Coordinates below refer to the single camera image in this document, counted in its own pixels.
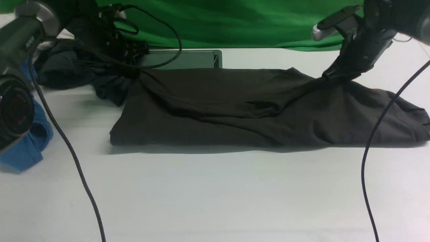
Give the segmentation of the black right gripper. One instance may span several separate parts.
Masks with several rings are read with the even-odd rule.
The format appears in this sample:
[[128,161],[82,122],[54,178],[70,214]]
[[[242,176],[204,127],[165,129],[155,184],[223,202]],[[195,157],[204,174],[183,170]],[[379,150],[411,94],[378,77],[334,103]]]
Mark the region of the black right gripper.
[[391,23],[392,7],[392,0],[365,0],[360,25],[349,32],[339,56],[321,76],[334,80],[343,75],[352,81],[371,70],[397,34]]

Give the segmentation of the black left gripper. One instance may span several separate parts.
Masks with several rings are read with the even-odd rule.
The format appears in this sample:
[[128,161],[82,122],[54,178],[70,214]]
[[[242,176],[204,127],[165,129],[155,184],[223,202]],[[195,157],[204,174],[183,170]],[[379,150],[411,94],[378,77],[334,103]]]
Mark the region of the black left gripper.
[[133,36],[139,27],[127,20],[122,4],[98,6],[81,3],[80,14],[66,29],[85,46],[119,61],[131,61],[149,54],[149,44],[144,40],[128,40],[124,34]]

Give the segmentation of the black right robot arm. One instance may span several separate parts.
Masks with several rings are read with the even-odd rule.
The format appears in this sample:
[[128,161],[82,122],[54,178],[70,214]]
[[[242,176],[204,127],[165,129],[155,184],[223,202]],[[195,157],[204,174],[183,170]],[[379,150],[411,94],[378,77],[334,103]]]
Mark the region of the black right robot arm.
[[429,45],[430,2],[365,0],[319,21],[311,34],[313,40],[321,41],[334,33],[339,33],[343,42],[339,56],[323,77],[352,80],[374,67],[398,33]]

